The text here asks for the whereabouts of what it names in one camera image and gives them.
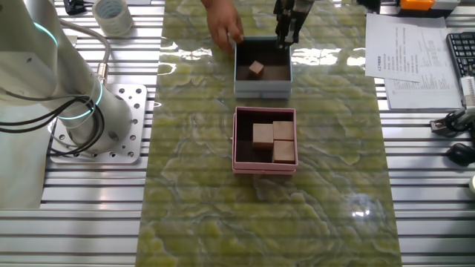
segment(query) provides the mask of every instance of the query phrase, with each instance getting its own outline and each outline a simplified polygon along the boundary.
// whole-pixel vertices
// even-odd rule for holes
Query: white sheet of paper
[[[366,76],[420,82],[417,26],[399,18],[367,14]]]
[[[448,34],[445,20],[408,19],[418,26],[418,53],[422,66],[422,82],[404,82],[385,79],[387,98],[391,109],[460,108],[459,83],[445,42]]]

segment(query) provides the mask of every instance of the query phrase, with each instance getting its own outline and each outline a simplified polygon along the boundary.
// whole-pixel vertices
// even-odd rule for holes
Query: black keyboard
[[[447,35],[448,49],[457,77],[475,73],[475,33],[451,33]]]

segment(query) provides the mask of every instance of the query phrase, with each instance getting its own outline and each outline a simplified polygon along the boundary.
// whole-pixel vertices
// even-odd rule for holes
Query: white tape roll
[[[134,23],[125,0],[99,0],[92,7],[92,13],[107,36],[121,36]]]
[[[470,187],[470,190],[472,190],[472,192],[475,194],[475,176],[470,179],[470,183],[468,184],[468,186]]]

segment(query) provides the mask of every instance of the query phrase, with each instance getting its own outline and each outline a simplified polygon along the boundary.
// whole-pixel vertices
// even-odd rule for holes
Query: wooden block
[[[252,126],[252,147],[272,149],[274,146],[274,128],[272,124],[255,123]]]
[[[258,61],[254,61],[251,67],[249,67],[249,70],[253,75],[261,76],[264,72],[264,65],[262,65]]]
[[[274,122],[274,140],[294,140],[294,122]]]
[[[295,164],[294,142],[275,140],[272,162]]]

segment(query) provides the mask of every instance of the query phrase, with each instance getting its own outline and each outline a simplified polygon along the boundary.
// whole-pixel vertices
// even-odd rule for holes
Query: metal bracket
[[[454,132],[448,129],[445,126],[445,123],[446,123],[446,118],[430,121],[430,131],[433,134],[437,134],[437,135],[447,137],[447,138],[455,137],[457,135],[457,132]]]
[[[66,165],[133,165],[140,159],[147,88],[145,85],[107,85],[110,92],[123,98],[131,108],[131,129],[124,140],[110,151],[90,154],[87,151],[74,156],[50,156],[52,162]],[[52,148],[65,151],[65,144],[75,145],[68,136],[66,127],[57,121],[54,136],[64,144],[53,139]]]

